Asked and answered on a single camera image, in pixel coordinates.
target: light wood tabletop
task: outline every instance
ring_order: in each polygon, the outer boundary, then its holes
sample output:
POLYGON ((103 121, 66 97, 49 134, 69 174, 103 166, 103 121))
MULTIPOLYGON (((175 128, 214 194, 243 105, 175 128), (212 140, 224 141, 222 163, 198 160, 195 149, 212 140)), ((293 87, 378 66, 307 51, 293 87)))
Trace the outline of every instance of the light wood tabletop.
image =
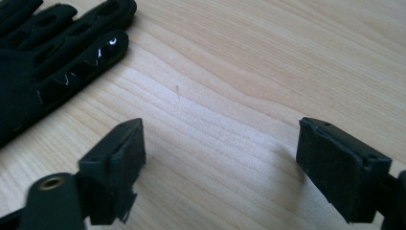
MULTIPOLYGON (((78 18, 101 1, 61 2, 78 18)), ((392 157, 392 175, 406 170, 405 1, 137 4, 126 57, 0 149, 0 216, 143 118, 129 219, 89 229, 380 229, 379 214, 348 225, 295 156, 306 116, 392 157)))

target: wooden table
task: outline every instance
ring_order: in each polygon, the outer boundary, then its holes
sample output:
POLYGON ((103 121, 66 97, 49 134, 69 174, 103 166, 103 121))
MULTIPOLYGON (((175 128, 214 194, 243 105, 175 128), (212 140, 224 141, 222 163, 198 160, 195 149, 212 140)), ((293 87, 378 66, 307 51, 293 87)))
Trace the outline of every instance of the wooden table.
MULTIPOLYGON (((81 15, 100 1, 62 2, 81 15)), ((347 225, 298 167, 298 121, 331 122, 406 169, 404 1, 137 3, 126 57, 0 150, 0 216, 141 117, 129 220, 89 229, 380 228, 380 215, 347 225)))

